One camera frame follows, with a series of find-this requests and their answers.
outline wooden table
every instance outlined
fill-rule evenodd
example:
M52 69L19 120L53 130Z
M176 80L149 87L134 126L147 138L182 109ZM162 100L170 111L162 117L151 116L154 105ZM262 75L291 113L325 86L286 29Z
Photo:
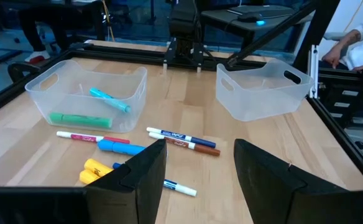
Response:
M164 50L110 42L95 44ZM218 57L227 54L216 54ZM233 144L243 138L273 155L349 190L363 189L363 175L306 100L294 112L251 122L231 117L216 100L214 72L75 58L85 69L131 73L148 69L147 102L136 128L110 136L148 146L146 127L167 129L217 143L219 157L168 145L166 178L198 191L190 197L164 189L157 223L252 223L238 183ZM27 93L0 109L0 186L80 186L79 173L89 158L111 166L130 156L102 152L90 142L56 137L58 130L99 131L50 126Z

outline yellow marker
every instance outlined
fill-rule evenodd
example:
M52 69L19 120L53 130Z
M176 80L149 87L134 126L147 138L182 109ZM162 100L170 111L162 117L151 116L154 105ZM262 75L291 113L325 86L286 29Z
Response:
M84 165L85 169L90 170L99 177L102 177L109 172L113 171L110 167L102 165L94 159L88 159Z
M90 170L84 170L80 173L80 182L84 184L90 184L93 181L99 179L100 177Z

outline sneaker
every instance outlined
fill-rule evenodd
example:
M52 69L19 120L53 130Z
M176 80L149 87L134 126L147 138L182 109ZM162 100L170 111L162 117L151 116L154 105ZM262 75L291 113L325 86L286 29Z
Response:
M28 63L31 63L31 64L35 64L35 63L41 62L41 61L49 59L49 58L50 58L49 53L46 50L44 50L44 51L41 51L41 52L32 53L30 55L30 57L27 57L25 59L25 61L28 62Z

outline plastic storage bin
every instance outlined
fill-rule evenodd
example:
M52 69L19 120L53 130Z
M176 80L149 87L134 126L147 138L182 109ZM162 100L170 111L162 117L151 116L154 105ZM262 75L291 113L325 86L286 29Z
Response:
M115 75L87 71L75 61L65 60L25 89L49 124L125 133L139 120L146 83L144 67L130 75Z
M314 84L311 77L277 59L236 72L219 64L216 75L216 98L240 121L293 112Z

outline computer mouse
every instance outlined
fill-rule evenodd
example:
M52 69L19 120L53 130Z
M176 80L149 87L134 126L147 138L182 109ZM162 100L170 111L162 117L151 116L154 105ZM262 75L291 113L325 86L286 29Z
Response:
M238 21L240 22L257 22L262 20L263 16L258 12L247 12L238 16Z

